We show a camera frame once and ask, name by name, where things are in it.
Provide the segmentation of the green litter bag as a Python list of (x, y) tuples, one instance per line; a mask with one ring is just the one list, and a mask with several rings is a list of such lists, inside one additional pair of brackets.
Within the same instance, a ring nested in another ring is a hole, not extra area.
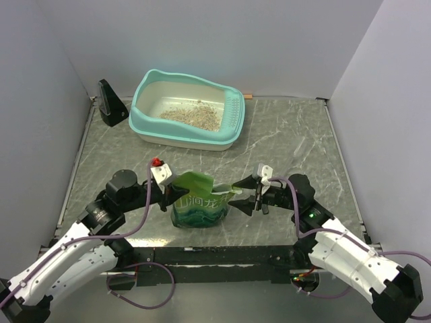
[(231, 184), (214, 184), (213, 177), (200, 172), (185, 172), (173, 185), (189, 193), (172, 205), (171, 222), (178, 228), (216, 226), (228, 214), (228, 202), (242, 190)]

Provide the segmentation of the black bag clip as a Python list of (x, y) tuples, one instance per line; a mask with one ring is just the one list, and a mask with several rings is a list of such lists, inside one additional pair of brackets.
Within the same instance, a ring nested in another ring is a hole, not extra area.
[(261, 210), (264, 215), (267, 215), (269, 213), (269, 208), (267, 207), (267, 205), (263, 205)]

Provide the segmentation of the clear plastic scoop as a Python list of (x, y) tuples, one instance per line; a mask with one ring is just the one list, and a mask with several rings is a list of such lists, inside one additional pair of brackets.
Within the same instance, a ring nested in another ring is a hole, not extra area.
[(294, 150), (294, 157), (302, 156), (306, 151), (307, 144), (308, 144), (308, 140), (306, 137), (302, 137), (301, 139), (297, 140), (297, 145)]

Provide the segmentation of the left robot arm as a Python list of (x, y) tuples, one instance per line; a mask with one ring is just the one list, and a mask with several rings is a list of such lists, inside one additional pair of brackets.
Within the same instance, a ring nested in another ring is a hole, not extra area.
[(148, 213), (154, 204), (165, 211), (188, 194), (173, 179), (161, 166), (148, 170), (143, 183), (132, 170), (116, 172), (56, 244), (20, 274), (1, 280), (5, 317), (10, 322), (45, 322), (52, 304), (66, 292), (105, 271), (128, 269), (134, 249), (127, 234), (115, 231), (125, 224), (127, 212)]

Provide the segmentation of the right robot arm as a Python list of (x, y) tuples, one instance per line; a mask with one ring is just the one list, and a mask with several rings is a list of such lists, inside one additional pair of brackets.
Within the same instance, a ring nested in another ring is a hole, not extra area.
[(416, 318), (413, 313), (424, 298), (419, 272), (410, 264), (397, 264), (356, 237), (317, 202), (307, 176), (270, 177), (263, 172), (235, 182), (234, 187), (255, 191), (247, 199), (229, 203), (248, 216), (264, 205), (294, 212), (298, 266), (313, 265), (342, 280), (370, 303), (383, 322)]

